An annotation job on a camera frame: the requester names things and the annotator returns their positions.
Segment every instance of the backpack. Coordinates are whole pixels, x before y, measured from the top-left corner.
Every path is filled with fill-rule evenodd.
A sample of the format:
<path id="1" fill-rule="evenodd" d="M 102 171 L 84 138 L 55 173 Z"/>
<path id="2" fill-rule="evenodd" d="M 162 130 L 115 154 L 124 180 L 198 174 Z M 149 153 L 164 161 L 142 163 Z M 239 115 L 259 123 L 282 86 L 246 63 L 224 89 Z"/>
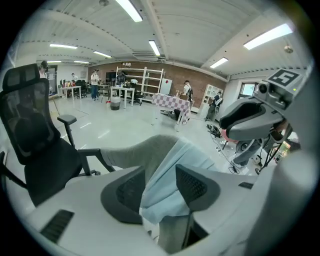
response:
<path id="1" fill-rule="evenodd" d="M 126 80 L 126 75 L 124 73 L 119 74 L 117 80 L 119 83 L 124 83 Z"/>
<path id="2" fill-rule="evenodd" d="M 222 138 L 222 135 L 219 131 L 219 128 L 213 124 L 207 124 L 206 127 L 209 129 L 209 132 L 214 135 L 214 137 Z"/>
<path id="3" fill-rule="evenodd" d="M 223 100 L 224 100 L 224 99 L 220 96 L 220 98 L 215 102 L 215 105 L 218 106 L 218 107 L 220 107 L 220 105 L 221 105 L 221 103 L 222 103 Z"/>
<path id="4" fill-rule="evenodd" d="M 187 95 L 188 95 L 188 101 L 192 101 L 192 95 L 194 94 L 194 90 L 191 88 L 188 90 Z"/>

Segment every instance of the light blue cloth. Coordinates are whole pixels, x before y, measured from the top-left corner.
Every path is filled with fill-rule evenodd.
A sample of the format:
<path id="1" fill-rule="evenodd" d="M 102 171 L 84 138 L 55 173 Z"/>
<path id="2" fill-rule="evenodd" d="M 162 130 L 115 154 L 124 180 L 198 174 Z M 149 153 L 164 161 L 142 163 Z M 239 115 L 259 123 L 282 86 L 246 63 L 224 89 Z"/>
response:
<path id="1" fill-rule="evenodd" d="M 189 208 L 176 185 L 176 164 L 217 171 L 214 162 L 205 153 L 187 139 L 180 138 L 156 169 L 142 194 L 141 215 L 152 224 L 159 223 L 165 216 L 189 214 Z"/>

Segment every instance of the white floor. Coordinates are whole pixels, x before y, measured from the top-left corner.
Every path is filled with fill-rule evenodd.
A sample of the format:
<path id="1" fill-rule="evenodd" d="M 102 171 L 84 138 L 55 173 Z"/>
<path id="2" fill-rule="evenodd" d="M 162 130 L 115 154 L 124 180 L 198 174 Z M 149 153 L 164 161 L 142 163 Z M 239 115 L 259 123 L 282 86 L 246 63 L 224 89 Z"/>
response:
<path id="1" fill-rule="evenodd" d="M 99 101 L 92 101 L 88 95 L 88 98 L 75 99 L 74 101 L 72 99 L 56 99 L 49 103 L 54 125 L 66 141 L 68 141 L 66 130 L 55 117 L 70 114 L 77 118 L 77 122 L 71 125 L 77 149 L 122 148 L 140 143 L 153 135 L 169 134 L 188 138 L 213 159 L 220 172 L 229 172 L 230 164 L 223 154 L 227 157 L 231 156 L 235 152 L 235 145 L 229 143 L 223 154 L 219 153 L 216 149 L 217 144 L 214 143 L 206 128 L 208 122 L 204 122 L 202 117 L 191 114 L 189 122 L 182 125 L 180 131 L 176 132 L 176 122 L 164 115 L 159 115 L 157 123 L 151 125 L 155 107 L 148 102 L 142 103 L 141 106 L 138 104 L 131 106 L 127 103 L 126 109 L 123 109 L 123 102 L 121 102 L 120 110 L 113 111 L 110 109 L 110 104 L 106 104 L 106 98 L 103 99 L 103 102 L 101 102 L 101 97 L 99 99 Z M 221 139 L 215 140 L 222 149 L 223 144 L 219 144 L 220 141 Z M 108 173 L 96 158 L 90 157 L 88 161 L 91 169 L 100 171 L 101 174 Z M 23 166 L 18 163 L 13 150 L 9 151 L 7 166 L 20 179 L 25 180 Z M 252 162 L 249 162 L 248 168 L 242 170 L 241 175 L 256 175 L 256 167 Z M 7 189 L 12 204 L 21 217 L 26 216 L 34 209 L 25 189 L 11 181 L 7 182 Z"/>

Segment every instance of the ceiling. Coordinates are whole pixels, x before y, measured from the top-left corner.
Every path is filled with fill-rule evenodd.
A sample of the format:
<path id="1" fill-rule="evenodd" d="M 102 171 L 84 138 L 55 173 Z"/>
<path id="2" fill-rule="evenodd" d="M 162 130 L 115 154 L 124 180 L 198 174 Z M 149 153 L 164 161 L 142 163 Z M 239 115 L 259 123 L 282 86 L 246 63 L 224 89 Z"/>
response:
<path id="1" fill-rule="evenodd" d="M 304 68 L 310 62 L 297 33 L 274 39 L 252 50 L 243 44 L 290 22 L 264 0 L 131 0 L 143 17 L 134 22 L 115 0 L 50 0 L 21 30 L 17 58 L 90 65 L 141 60 L 133 52 L 152 52 L 155 40 L 161 58 L 221 75 L 276 68 Z M 54 48 L 49 44 L 78 46 Z M 292 46 L 294 52 L 285 53 Z M 93 53 L 98 51 L 113 58 Z M 215 70 L 222 57 L 229 59 Z"/>

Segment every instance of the brick wall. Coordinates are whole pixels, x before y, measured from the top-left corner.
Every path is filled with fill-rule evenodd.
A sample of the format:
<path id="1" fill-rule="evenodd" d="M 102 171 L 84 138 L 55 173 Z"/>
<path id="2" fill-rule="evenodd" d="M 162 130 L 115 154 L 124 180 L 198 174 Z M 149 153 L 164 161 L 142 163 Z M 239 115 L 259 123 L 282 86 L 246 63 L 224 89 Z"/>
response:
<path id="1" fill-rule="evenodd" d="M 98 75 L 102 80 L 105 81 L 106 73 L 116 72 L 117 67 L 120 68 L 124 66 L 121 65 L 121 62 L 92 66 L 92 67 L 89 67 L 88 74 L 91 75 L 93 70 L 99 69 Z M 226 82 L 192 69 L 187 69 L 184 67 L 173 66 L 169 64 L 163 64 L 163 63 L 140 62 L 140 61 L 131 62 L 132 69 L 144 69 L 145 67 L 147 67 L 149 70 L 163 69 L 163 71 L 165 72 L 164 78 L 172 80 L 170 94 L 173 94 L 173 95 L 176 94 L 176 90 L 182 91 L 185 86 L 184 82 L 186 80 L 189 80 L 190 85 L 193 89 L 193 97 L 192 97 L 192 99 L 194 100 L 193 106 L 196 108 L 200 107 L 202 98 L 204 96 L 204 93 L 208 84 L 218 87 L 222 90 L 225 90 L 226 88 Z M 157 85 L 159 84 L 159 82 L 155 80 L 153 81 L 150 80 L 149 84 Z M 148 87 L 149 92 L 155 92 L 154 90 L 156 90 L 156 88 Z"/>

